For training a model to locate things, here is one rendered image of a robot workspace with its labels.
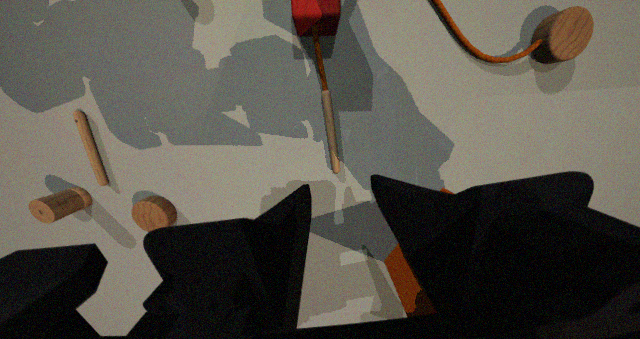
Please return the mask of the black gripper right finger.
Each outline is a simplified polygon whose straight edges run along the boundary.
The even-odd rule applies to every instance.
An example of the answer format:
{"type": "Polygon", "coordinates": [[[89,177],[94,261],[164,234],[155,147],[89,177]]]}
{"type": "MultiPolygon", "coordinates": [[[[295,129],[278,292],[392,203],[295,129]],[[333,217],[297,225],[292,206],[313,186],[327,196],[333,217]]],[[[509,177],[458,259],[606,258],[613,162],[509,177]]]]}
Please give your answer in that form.
{"type": "Polygon", "coordinates": [[[371,175],[380,212],[437,313],[472,308],[491,223],[503,216],[582,204],[594,182],[561,172],[478,185],[456,194],[371,175]]]}

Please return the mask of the thin wooden stick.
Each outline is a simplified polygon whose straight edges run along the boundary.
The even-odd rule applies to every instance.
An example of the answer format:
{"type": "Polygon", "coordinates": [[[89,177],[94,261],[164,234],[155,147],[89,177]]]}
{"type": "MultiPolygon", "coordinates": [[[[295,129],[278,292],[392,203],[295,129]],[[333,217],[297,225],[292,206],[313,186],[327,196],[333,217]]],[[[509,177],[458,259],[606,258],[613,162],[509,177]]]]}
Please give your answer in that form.
{"type": "Polygon", "coordinates": [[[96,180],[99,185],[105,186],[109,183],[109,180],[105,173],[105,168],[101,162],[100,154],[96,148],[96,143],[93,139],[92,131],[89,127],[89,122],[87,120],[86,114],[80,110],[76,110],[73,112],[73,116],[77,124],[77,129],[80,132],[80,137],[83,141],[87,156],[91,163],[91,167],[96,176],[96,180]]]}

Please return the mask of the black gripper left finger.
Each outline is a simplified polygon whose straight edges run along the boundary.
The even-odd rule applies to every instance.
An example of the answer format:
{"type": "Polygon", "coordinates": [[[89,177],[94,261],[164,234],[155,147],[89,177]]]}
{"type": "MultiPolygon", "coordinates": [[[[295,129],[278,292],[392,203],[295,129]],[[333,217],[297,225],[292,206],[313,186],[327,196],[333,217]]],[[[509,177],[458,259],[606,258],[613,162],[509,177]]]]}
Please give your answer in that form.
{"type": "Polygon", "coordinates": [[[163,280],[243,270],[269,329],[297,329],[311,216],[305,184],[255,219],[162,227],[148,232],[143,246],[163,280]]]}

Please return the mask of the brown string with wooden stick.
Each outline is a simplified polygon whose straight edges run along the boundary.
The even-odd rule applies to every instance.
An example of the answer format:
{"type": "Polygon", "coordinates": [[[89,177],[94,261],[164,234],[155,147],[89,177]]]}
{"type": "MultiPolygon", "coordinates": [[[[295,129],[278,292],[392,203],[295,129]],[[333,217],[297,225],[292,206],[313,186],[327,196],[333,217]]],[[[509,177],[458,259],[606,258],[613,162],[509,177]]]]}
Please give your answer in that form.
{"type": "MultiPolygon", "coordinates": [[[[471,52],[471,54],[473,54],[474,56],[476,56],[477,58],[479,58],[481,60],[485,60],[485,61],[488,61],[488,62],[491,62],[491,63],[494,63],[494,64],[513,62],[514,60],[517,60],[519,58],[523,58],[523,57],[527,56],[528,53],[531,53],[535,48],[537,48],[540,44],[542,44],[542,39],[539,39],[539,40],[535,41],[534,44],[530,45],[525,51],[522,51],[521,53],[518,53],[517,55],[514,54],[513,56],[510,56],[510,57],[504,57],[504,58],[503,57],[493,57],[493,56],[489,56],[487,54],[483,54],[477,48],[475,48],[464,37],[464,35],[462,34],[462,32],[460,31],[458,26],[455,24],[454,20],[452,20],[452,18],[449,15],[447,9],[442,4],[441,0],[431,0],[431,1],[432,1],[432,3],[434,3],[434,5],[437,8],[438,12],[443,17],[443,19],[446,22],[447,26],[451,29],[451,31],[452,31],[453,35],[455,36],[455,38],[457,39],[457,41],[462,46],[464,46],[469,52],[471,52]]],[[[322,91],[322,100],[323,100],[323,107],[324,107],[324,114],[325,114],[325,121],[326,121],[327,135],[328,135],[328,143],[329,143],[332,171],[337,174],[337,173],[340,172],[340,163],[339,163],[339,155],[338,155],[338,147],[337,147],[337,138],[336,138],[336,130],[335,130],[335,122],[334,122],[334,114],[333,114],[331,92],[327,87],[326,75],[325,75],[323,59],[322,59],[322,54],[321,54],[321,48],[320,48],[318,26],[317,25],[311,25],[311,27],[312,27],[312,35],[313,35],[315,53],[316,53],[316,58],[317,58],[317,63],[318,63],[321,83],[322,83],[322,89],[323,89],[323,91],[322,91]]]]}

